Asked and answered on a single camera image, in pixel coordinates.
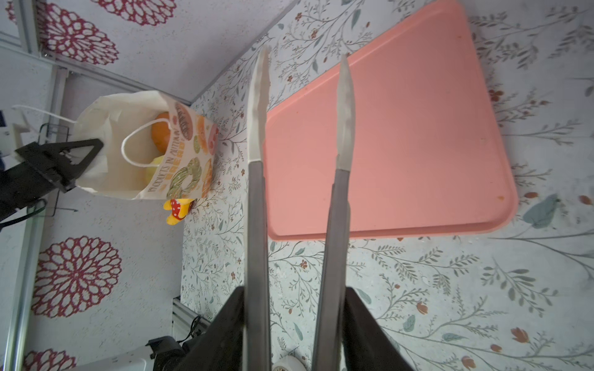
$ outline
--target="tablecloth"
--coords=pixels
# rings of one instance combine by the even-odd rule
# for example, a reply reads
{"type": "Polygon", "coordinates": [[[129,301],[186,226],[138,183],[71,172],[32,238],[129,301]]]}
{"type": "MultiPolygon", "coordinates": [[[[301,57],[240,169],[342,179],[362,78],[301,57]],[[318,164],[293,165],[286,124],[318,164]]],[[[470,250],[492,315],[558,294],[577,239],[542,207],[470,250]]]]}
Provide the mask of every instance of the tablecloth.
{"type": "MultiPolygon", "coordinates": [[[[212,319],[244,280],[245,105],[262,46],[272,108],[424,5],[302,0],[195,102],[221,133],[213,189],[185,220],[184,304],[212,319]]],[[[594,369],[594,3],[463,5],[517,215],[480,236],[352,240],[347,285],[415,369],[594,369]]],[[[274,361],[311,364],[323,249],[269,242],[274,361]]]]}

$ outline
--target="brown oval logo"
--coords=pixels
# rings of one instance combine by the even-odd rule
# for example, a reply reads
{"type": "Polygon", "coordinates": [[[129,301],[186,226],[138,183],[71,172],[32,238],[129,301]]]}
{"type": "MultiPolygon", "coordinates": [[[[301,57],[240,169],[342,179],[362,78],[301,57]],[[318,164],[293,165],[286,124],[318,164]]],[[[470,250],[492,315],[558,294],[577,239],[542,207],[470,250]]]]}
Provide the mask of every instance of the brown oval logo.
{"type": "Polygon", "coordinates": [[[192,116],[186,108],[179,103],[175,103],[175,111],[179,118],[179,129],[186,140],[192,139],[192,116]]]}

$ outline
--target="table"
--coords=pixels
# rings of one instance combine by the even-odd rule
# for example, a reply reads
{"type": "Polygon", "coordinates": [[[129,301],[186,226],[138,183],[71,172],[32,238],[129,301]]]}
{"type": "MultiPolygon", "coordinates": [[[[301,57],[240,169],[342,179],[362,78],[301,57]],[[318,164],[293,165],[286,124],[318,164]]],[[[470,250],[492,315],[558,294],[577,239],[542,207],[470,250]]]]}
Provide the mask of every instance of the table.
{"type": "MultiPolygon", "coordinates": [[[[418,370],[594,369],[593,4],[463,4],[517,215],[480,236],[352,240],[347,285],[418,370]]],[[[245,105],[260,48],[272,48],[272,108],[423,5],[303,0],[195,102],[221,134],[213,189],[185,221],[185,305],[212,319],[244,280],[245,105]]],[[[323,249],[269,242],[273,361],[311,364],[323,249]]]]}

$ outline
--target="leaf pattern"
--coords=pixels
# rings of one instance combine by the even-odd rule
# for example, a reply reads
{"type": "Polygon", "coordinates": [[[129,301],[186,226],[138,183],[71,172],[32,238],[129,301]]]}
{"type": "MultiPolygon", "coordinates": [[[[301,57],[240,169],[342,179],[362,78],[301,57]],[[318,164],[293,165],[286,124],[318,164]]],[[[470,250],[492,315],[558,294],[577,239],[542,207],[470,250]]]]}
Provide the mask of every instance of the leaf pattern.
{"type": "MultiPolygon", "coordinates": [[[[245,95],[261,48],[271,47],[272,109],[425,3],[302,0],[198,99],[221,145],[212,191],[184,221],[186,305],[212,319],[244,282],[245,95]]],[[[489,2],[483,14],[486,0],[474,3],[466,12],[517,215],[480,236],[351,240],[346,283],[415,369],[592,370],[594,65],[584,26],[594,7],[489,2]]],[[[269,241],[268,261],[273,361],[291,354],[311,367],[324,242],[269,241]]]]}

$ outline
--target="red flower pattern on wall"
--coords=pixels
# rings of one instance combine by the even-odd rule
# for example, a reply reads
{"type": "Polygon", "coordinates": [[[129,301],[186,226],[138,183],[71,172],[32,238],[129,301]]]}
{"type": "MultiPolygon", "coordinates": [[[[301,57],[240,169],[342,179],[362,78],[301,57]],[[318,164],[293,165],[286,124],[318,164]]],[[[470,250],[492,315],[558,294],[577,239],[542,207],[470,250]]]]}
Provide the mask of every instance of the red flower pattern on wall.
{"type": "Polygon", "coordinates": [[[76,358],[70,357],[64,350],[31,351],[23,361],[26,371],[61,371],[76,367],[76,358]]]}
{"type": "Polygon", "coordinates": [[[111,293],[122,271],[118,251],[99,238],[69,238],[39,254],[31,309],[36,315],[69,317],[111,293]]]}
{"type": "Polygon", "coordinates": [[[91,0],[110,13],[141,26],[166,23],[173,17],[175,0],[91,0]]]}
{"type": "MultiPolygon", "coordinates": [[[[8,19],[16,23],[12,1],[6,7],[8,19]]],[[[107,35],[75,12],[53,3],[37,2],[37,28],[42,46],[53,52],[95,65],[113,63],[118,50],[107,35]]]]}

